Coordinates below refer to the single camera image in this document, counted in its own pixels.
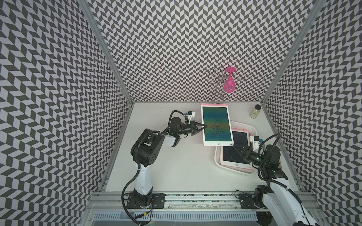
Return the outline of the pink writing tablet colourful screen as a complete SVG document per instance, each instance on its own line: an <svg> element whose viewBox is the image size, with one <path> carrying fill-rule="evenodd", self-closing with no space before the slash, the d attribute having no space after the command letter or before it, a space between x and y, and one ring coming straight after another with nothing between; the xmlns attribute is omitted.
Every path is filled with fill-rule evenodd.
<svg viewBox="0 0 362 226"><path fill-rule="evenodd" d="M234 145L229 108L225 104L201 104L203 145L231 147Z"/></svg>

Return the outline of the white plastic storage tray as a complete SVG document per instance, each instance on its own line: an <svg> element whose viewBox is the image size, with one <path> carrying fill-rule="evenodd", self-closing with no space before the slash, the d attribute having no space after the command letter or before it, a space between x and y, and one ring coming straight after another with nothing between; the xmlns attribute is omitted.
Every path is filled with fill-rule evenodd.
<svg viewBox="0 0 362 226"><path fill-rule="evenodd" d="M232 131L244 131L248 132L250 136L257 136L257 130L254 126L231 121ZM222 169L229 170L235 173L243 174L243 175L254 175L256 174L256 169L252 166L251 163L236 163L236 162L228 162L223 159L223 147L216 147L214 154L214 162L216 165Z"/></svg>

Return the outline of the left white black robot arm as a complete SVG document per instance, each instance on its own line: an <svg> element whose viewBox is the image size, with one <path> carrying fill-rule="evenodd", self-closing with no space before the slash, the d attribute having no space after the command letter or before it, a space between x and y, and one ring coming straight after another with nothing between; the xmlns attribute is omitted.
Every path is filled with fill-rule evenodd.
<svg viewBox="0 0 362 226"><path fill-rule="evenodd" d="M163 131L145 129L131 148L131 156L136 163L136 175L124 186L122 194L132 183L134 190L123 198L127 208L145 209L152 207L153 195L152 164L156 161L161 148L176 147L181 135L195 136L207 128L207 125L193 120L195 112L183 113L173 110L169 116L167 128Z"/></svg>

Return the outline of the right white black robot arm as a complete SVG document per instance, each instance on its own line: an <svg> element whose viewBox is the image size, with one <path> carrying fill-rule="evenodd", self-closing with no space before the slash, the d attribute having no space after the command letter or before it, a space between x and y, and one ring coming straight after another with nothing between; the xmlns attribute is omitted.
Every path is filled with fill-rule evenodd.
<svg viewBox="0 0 362 226"><path fill-rule="evenodd" d="M276 138L264 151L255 152L246 145L234 145L233 149L248 162L257 166L259 179L266 185L258 185L254 191L254 206L266 208L279 226L317 226L317 220L304 207L302 200L292 190L287 175L279 166L281 150L277 147L281 135L274 134L267 138Z"/></svg>

